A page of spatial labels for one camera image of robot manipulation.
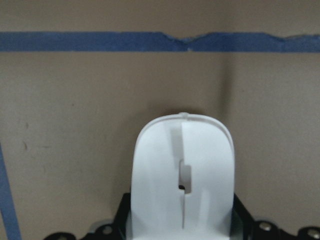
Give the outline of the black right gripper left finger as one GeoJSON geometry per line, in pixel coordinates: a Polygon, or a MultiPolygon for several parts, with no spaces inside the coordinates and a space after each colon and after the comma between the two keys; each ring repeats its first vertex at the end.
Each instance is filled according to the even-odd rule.
{"type": "Polygon", "coordinates": [[[126,240],[127,219],[131,205],[131,194],[124,193],[119,203],[116,215],[111,223],[98,226],[93,232],[88,232],[80,240],[126,240]]]}

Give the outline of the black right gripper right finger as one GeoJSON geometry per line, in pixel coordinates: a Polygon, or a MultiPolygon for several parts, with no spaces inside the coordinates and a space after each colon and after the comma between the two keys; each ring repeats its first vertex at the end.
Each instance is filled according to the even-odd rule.
{"type": "Polygon", "coordinates": [[[233,198],[233,240],[318,240],[320,228],[306,226],[290,234],[268,220],[255,220],[237,195],[233,198]]]}

